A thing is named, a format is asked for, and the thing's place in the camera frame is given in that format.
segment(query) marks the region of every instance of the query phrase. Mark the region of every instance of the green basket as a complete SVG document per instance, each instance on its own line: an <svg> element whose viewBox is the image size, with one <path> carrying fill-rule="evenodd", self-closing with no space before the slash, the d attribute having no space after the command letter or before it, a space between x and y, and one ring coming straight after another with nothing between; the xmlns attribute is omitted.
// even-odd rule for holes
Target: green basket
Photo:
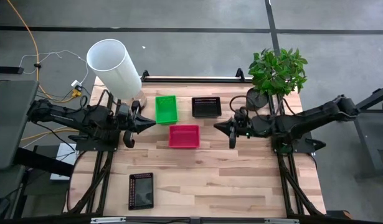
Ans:
<svg viewBox="0 0 383 224"><path fill-rule="evenodd" d="M155 117L157 124L176 124L176 96L157 96L155 98Z"/></svg>

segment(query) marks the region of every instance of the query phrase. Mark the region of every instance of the red plastic bin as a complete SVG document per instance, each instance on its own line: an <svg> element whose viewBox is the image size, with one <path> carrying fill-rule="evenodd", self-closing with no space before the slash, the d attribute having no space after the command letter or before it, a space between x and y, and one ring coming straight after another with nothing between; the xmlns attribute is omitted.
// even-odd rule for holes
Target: red plastic bin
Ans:
<svg viewBox="0 0 383 224"><path fill-rule="evenodd" d="M198 125L170 125L169 147L174 149L196 149L199 147Z"/></svg>

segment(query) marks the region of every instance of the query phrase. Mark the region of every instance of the gray floor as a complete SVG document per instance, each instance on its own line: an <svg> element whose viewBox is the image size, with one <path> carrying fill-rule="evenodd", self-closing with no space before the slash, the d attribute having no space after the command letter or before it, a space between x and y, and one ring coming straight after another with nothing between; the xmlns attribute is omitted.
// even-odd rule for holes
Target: gray floor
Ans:
<svg viewBox="0 0 383 224"><path fill-rule="evenodd" d="M16 0L30 26L248 28L268 29L264 0ZM272 0L277 29L383 30L383 0ZM0 25L21 23L5 1ZM252 52L272 47L270 34L159 32L34 32L40 52L71 50L85 58L98 40L121 40L141 73L232 77L247 71ZM355 103L383 87L383 35L278 35L280 47L299 48L309 61L308 81L301 92L304 109L338 94ZM26 32L0 31L0 65L17 66L34 54ZM74 79L85 74L84 63L69 54L52 55L42 63L40 82L46 91L64 95ZM33 58L24 61L32 70ZM10 76L33 79L35 75ZM91 90L94 74L85 86ZM77 107L78 102L67 104ZM29 124L24 136L40 128ZM317 153L318 174L328 210L348 210L354 218L383 222L383 180L356 182L354 175L371 169L352 123L332 123L313 131L327 143ZM58 144L53 136L38 144Z"/></svg>

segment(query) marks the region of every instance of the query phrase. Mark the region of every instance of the butcher block table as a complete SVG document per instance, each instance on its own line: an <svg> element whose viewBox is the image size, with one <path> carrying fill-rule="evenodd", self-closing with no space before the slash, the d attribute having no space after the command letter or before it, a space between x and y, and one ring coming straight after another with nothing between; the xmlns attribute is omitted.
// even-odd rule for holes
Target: butcher block table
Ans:
<svg viewBox="0 0 383 224"><path fill-rule="evenodd" d="M229 138L213 127L213 124L227 121L234 115L229 107L231 98L245 95L251 87L250 83L144 83L143 91L148 103L141 114L155 119L155 97L176 95L177 124L199 125L201 146L199 149L169 148L169 126L160 124L135 134L136 144L132 149L125 147L121 136L113 157L104 215L286 217L277 156L271 149L270 138L247 139L241 136L237 138L235 149L229 149ZM91 105L97 103L104 89L105 86L97 78ZM197 96L219 96L222 116L193 118L191 98ZM285 98L295 113L302 111L297 93ZM107 99L104 97L102 105L106 105ZM243 98L233 102L236 109L243 105ZM269 114L268 105L258 112ZM70 208L88 189L96 156L96 152L86 152L77 163L70 184ZM295 154L295 164L300 187L316 208L325 213L314 161L306 154ZM129 211L129 175L145 172L154 174L154 208ZM94 209L99 195L100 189L97 189ZM293 190L290 190L290 195L296 211Z"/></svg>

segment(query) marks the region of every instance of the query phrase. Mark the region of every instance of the white cylinder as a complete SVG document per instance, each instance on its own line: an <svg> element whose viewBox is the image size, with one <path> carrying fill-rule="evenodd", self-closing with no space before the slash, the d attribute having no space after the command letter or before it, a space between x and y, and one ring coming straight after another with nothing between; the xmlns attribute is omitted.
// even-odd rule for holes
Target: white cylinder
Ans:
<svg viewBox="0 0 383 224"><path fill-rule="evenodd" d="M118 99L134 98L141 91L141 80L126 47L114 39L94 44L86 56L87 64Z"/></svg>

